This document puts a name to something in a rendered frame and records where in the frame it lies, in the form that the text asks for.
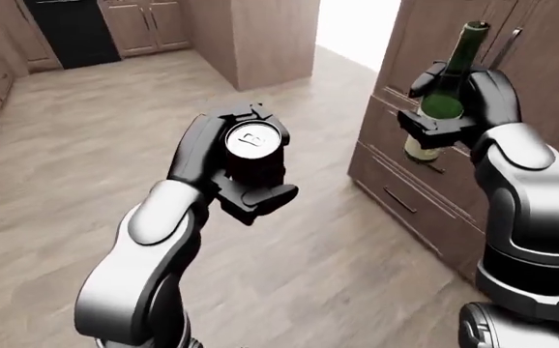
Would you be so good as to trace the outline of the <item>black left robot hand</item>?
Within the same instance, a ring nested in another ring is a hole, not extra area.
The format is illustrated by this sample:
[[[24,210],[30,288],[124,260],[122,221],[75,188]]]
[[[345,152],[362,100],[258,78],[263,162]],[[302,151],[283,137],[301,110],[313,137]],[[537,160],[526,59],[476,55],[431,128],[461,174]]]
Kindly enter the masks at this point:
[[[299,188],[283,184],[273,188],[251,188],[234,182],[226,175],[225,136],[237,124],[265,121],[282,135],[284,148],[290,143],[288,129],[261,103],[214,109],[198,115],[181,138],[167,178],[184,182],[201,191],[207,202],[218,200],[227,214],[245,225],[287,205]]]

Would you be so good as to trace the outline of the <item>wooden drawer cabinet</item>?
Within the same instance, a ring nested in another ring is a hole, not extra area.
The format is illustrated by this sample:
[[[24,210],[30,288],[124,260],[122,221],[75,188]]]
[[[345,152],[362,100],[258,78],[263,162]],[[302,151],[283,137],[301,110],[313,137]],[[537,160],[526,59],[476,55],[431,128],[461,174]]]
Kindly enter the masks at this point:
[[[349,174],[454,271],[475,274],[485,242],[487,199],[470,160],[476,139],[468,121],[424,128],[442,151],[431,164],[404,154],[397,113],[415,109],[414,80],[452,54],[463,25],[490,25],[475,63],[495,65],[512,82],[522,118],[559,152],[559,0],[401,0],[377,82],[369,98]]]

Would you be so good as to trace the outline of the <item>wooden base cabinet with doors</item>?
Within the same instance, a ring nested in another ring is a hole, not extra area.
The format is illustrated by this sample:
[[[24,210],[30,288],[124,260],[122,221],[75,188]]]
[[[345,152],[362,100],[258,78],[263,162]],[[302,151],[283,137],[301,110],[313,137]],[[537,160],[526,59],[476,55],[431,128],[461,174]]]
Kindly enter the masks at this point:
[[[190,48],[181,0],[97,0],[120,57]]]

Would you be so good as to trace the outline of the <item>tall wooden pantry cabinet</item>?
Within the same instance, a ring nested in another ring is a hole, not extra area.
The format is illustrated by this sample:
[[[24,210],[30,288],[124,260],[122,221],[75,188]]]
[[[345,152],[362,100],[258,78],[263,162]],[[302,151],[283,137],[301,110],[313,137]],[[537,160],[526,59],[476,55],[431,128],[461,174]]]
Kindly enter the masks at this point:
[[[320,0],[184,0],[193,47],[236,90],[310,77]]]

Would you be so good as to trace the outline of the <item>black dishwasher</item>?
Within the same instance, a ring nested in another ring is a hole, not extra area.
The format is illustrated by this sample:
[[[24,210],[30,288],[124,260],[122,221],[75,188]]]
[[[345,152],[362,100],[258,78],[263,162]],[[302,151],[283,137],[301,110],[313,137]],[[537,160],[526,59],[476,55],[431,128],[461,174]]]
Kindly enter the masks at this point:
[[[63,69],[121,60],[98,0],[23,0]]]

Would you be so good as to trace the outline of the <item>green glass wine bottle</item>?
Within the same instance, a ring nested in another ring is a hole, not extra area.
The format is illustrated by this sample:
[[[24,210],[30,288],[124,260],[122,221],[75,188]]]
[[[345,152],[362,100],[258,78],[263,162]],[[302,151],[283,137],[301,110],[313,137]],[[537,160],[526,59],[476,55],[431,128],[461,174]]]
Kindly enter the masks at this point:
[[[397,113],[400,127],[408,133],[404,153],[409,159],[436,161],[443,148],[453,146],[462,131],[473,126],[463,118],[460,92],[489,28],[484,21],[465,23],[449,60],[435,63],[412,84],[409,97],[421,99],[418,109]]]

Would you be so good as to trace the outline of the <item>black drink can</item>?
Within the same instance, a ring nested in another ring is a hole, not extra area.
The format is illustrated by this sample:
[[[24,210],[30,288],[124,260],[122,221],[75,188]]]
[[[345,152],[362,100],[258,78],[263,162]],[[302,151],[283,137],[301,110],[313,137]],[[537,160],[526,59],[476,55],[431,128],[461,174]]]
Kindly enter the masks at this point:
[[[226,134],[226,175],[251,188],[273,188],[283,184],[282,135],[265,121],[246,121]]]

